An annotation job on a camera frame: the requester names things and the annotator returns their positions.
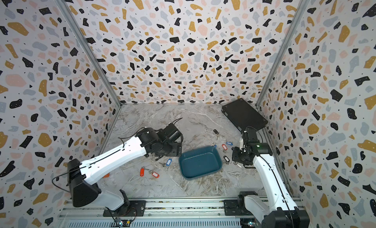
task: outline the teal bin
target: teal bin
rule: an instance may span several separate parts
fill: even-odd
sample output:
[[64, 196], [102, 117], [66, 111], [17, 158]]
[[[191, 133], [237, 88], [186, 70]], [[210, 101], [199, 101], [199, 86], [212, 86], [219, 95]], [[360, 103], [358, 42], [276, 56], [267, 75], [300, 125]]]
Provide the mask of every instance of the teal bin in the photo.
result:
[[182, 153], [179, 166], [183, 177], [193, 180], [221, 170], [222, 160], [216, 148], [207, 146]]

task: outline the terrazzo wallpaper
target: terrazzo wallpaper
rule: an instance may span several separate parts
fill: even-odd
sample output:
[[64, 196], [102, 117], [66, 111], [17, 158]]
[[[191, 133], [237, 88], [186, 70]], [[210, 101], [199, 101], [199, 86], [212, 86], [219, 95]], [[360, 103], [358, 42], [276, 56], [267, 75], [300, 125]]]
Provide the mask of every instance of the terrazzo wallpaper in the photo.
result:
[[51, 227], [70, 198], [51, 179], [99, 152], [118, 110], [53, 0], [0, 9], [0, 227]]
[[257, 100], [299, 0], [65, 0], [122, 103]]
[[310, 0], [261, 111], [312, 227], [376, 227], [376, 0]]

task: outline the orange key tag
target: orange key tag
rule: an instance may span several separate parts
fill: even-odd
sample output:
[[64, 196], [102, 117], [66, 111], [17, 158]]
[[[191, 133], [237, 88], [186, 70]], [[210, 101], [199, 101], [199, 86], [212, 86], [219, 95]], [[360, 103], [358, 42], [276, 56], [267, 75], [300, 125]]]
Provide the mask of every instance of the orange key tag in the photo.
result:
[[152, 173], [152, 176], [155, 177], [155, 178], [158, 178], [158, 177], [159, 177], [159, 174], [156, 173], [156, 172], [153, 172], [153, 173]]

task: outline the marble floor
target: marble floor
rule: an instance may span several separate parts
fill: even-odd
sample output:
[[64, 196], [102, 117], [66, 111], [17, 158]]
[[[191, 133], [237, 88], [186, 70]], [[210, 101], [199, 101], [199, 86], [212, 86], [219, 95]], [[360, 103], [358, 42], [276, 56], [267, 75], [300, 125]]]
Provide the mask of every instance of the marble floor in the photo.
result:
[[[118, 137], [130, 136], [140, 127], [164, 128], [181, 117], [176, 127], [184, 136], [182, 153], [216, 144], [221, 159], [224, 161], [223, 156], [227, 155], [231, 160], [231, 146], [227, 145], [226, 153], [221, 146], [226, 141], [238, 146], [241, 134], [221, 112], [219, 104], [124, 105], [105, 151], [121, 144]], [[213, 132], [214, 129], [219, 132], [218, 135]], [[171, 165], [163, 167], [167, 160], [168, 157], [157, 162], [154, 156], [139, 157], [112, 171], [110, 177], [102, 178], [102, 183], [124, 190], [128, 197], [236, 196], [240, 191], [256, 191], [259, 195], [265, 195], [256, 169], [223, 162], [219, 172], [188, 181], [180, 173], [178, 158], [172, 158]], [[157, 172], [159, 178], [153, 177], [147, 170], [140, 177], [142, 166]]]

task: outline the black cable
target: black cable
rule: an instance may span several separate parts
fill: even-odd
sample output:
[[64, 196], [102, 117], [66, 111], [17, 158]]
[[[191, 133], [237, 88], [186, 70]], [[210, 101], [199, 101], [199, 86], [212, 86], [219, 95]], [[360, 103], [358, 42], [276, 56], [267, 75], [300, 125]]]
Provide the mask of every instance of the black cable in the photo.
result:
[[116, 226], [120, 228], [119, 224], [116, 222], [115, 218], [112, 216], [112, 214], [111, 214], [111, 210], [110, 210], [108, 207], [105, 207], [105, 208], [109, 210], [109, 213], [110, 213], [112, 219], [114, 220]]
[[54, 185], [54, 186], [56, 186], [57, 188], [59, 188], [59, 189], [61, 189], [61, 190], [63, 190], [63, 191], [65, 191], [65, 192], [68, 192], [68, 193], [70, 193], [70, 191], [69, 190], [66, 190], [66, 189], [63, 189], [63, 188], [61, 188], [61, 187], [59, 187], [59, 186], [57, 186], [53, 181], [54, 181], [54, 179], [56, 179], [56, 178], [58, 178], [58, 177], [60, 177], [60, 176], [63, 176], [63, 175], [65, 175], [65, 174], [68, 174], [68, 173], [71, 173], [71, 172], [75, 172], [75, 171], [78, 171], [78, 170], [80, 170], [80, 169], [83, 169], [83, 168], [85, 168], [86, 166], [83, 166], [83, 167], [80, 167], [80, 168], [78, 168], [78, 169], [74, 169], [74, 170], [70, 170], [69, 172], [66, 172], [66, 173], [63, 173], [63, 174], [61, 174], [61, 175], [59, 175], [59, 176], [56, 176], [56, 177], [54, 177], [52, 180], [51, 180], [51, 182], [52, 182], [52, 184]]
[[262, 141], [262, 143], [264, 143], [264, 139], [262, 138], [261, 133], [259, 133], [259, 131], [258, 131], [256, 128], [252, 127], [252, 126], [248, 126], [248, 127], [251, 127], [251, 128], [253, 128], [253, 129], [255, 129], [256, 132], [261, 136], [261, 141]]
[[178, 119], [175, 119], [174, 121], [172, 121], [172, 124], [176, 124], [179, 120], [181, 120], [182, 118], [178, 118]]
[[278, 184], [278, 187], [279, 187], [279, 190], [281, 191], [281, 194], [282, 194], [282, 197], [283, 197], [283, 199], [285, 200], [285, 204], [286, 204], [286, 206], [287, 206], [287, 209], [288, 209], [288, 212], [289, 212], [289, 214], [290, 214], [290, 217], [291, 217], [291, 223], [292, 223], [292, 225], [293, 225], [293, 228], [294, 228], [294, 220], [293, 220], [293, 216], [291, 215], [291, 211], [290, 211], [290, 208], [288, 207], [288, 204], [287, 204], [287, 201], [286, 201], [286, 198], [285, 198], [285, 196], [284, 196], [284, 193], [283, 193], [283, 191], [282, 191], [282, 189], [281, 189], [281, 186], [279, 185], [279, 182], [278, 182], [278, 180], [277, 180], [277, 176], [276, 176], [276, 174], [274, 173], [274, 170], [271, 168], [271, 166], [269, 165], [269, 163], [260, 155], [260, 157], [261, 157], [261, 159], [263, 159], [264, 161], [265, 161], [265, 163], [269, 166], [269, 168], [271, 169], [271, 172], [273, 173], [273, 175], [274, 175], [274, 178], [276, 179], [276, 182], [277, 182], [277, 184]]

